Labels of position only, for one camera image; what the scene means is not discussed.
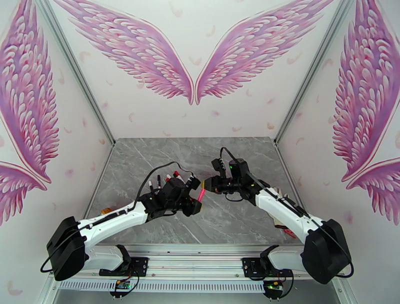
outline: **pink feather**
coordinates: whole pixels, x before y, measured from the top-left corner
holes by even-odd
[[[219,41],[195,85],[196,103],[241,88],[297,45],[333,0],[295,0],[232,26]]]
[[[151,23],[86,0],[54,0],[78,32],[146,88],[193,103],[193,81],[167,37]]]
[[[0,161],[0,225],[3,216],[8,221],[18,210],[21,213],[23,199],[33,188],[47,190],[46,186],[26,169]]]
[[[0,51],[1,120],[28,169],[51,183],[46,163],[57,156],[56,93],[47,43],[32,0],[21,0]]]
[[[347,181],[371,162],[399,105],[400,55],[375,0],[357,0],[340,63],[333,143]]]
[[[378,162],[364,169],[347,189],[356,186],[368,191],[372,208],[395,225],[400,223],[400,157]]]

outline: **marker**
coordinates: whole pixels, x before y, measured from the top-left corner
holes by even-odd
[[[173,173],[173,176],[176,177],[176,178],[178,178],[178,179],[180,179],[182,182],[185,182],[184,179],[182,178],[182,176],[179,174],[178,171],[175,171],[175,172]]]

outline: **yellow object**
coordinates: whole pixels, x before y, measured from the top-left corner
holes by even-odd
[[[105,208],[103,210],[101,210],[101,214],[102,215],[106,215],[107,213],[113,212],[113,210],[111,208]]]

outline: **wall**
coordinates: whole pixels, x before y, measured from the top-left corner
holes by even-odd
[[[369,22],[370,25],[376,23],[377,30],[363,31],[360,28],[349,36],[349,44],[355,45],[357,39],[361,46],[362,39],[366,38],[362,36],[364,33],[365,36],[376,33],[381,40],[374,37],[368,42],[364,40],[372,52],[368,47],[360,47],[360,52],[354,53],[356,65],[347,60],[352,57],[352,52],[346,52],[342,65],[350,67],[352,72],[345,68],[342,78],[351,80],[354,77],[354,81],[353,84],[346,83],[342,90],[344,93],[338,97],[340,58],[349,23],[355,21],[354,5],[337,32],[297,111],[298,119],[290,124],[280,148],[309,212],[323,219],[333,218],[342,225],[355,267],[355,274],[349,282],[357,301],[398,303],[399,167],[396,161],[382,162],[400,156],[400,111],[395,111],[399,102],[399,76],[396,73],[400,48],[396,35],[400,37],[397,14],[400,3],[376,0],[375,6],[374,0],[363,0],[358,5],[368,12],[368,3],[372,8],[371,16],[357,18],[357,29],[361,24],[367,28]],[[340,96],[347,98],[344,111],[335,109],[336,101],[341,104]],[[340,130],[344,131],[343,136],[335,137],[335,143],[334,130],[336,136],[340,135]],[[363,145],[358,143],[358,138],[366,138]],[[350,151],[347,159],[354,160],[353,164],[350,161],[347,164],[341,157],[343,153],[339,147],[344,149],[342,152]],[[355,172],[353,177],[347,174],[348,171]],[[384,283],[379,287],[376,274],[384,277]]]
[[[82,216],[111,148],[42,16],[51,63],[32,3],[22,0],[26,10],[17,11],[19,3],[0,10],[0,302],[7,304],[36,303],[47,278],[39,271],[46,244],[63,218]],[[30,34],[20,39],[15,31]],[[12,45],[22,44],[37,55],[13,54]]]
[[[116,138],[273,138],[339,3],[48,1]]]

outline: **feather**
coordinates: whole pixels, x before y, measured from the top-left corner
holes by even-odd
[[[365,168],[348,185],[368,191],[372,208],[395,225],[400,223],[400,157],[378,162]]]
[[[54,0],[78,32],[118,68],[166,97],[193,103],[193,81],[167,37],[151,23],[86,0]]]
[[[23,199],[27,191],[33,188],[47,190],[31,172],[18,165],[0,161],[0,226],[3,219],[8,221],[16,211],[21,213]]]
[[[332,0],[295,0],[263,11],[231,27],[215,47],[196,84],[196,103],[206,95],[221,98],[241,88],[297,45]]]
[[[341,55],[335,154],[347,162],[342,181],[355,177],[373,159],[399,105],[400,54],[375,0],[357,0]]]
[[[18,156],[51,183],[46,163],[57,156],[56,93],[42,29],[32,0],[22,0],[0,50],[1,120]]]

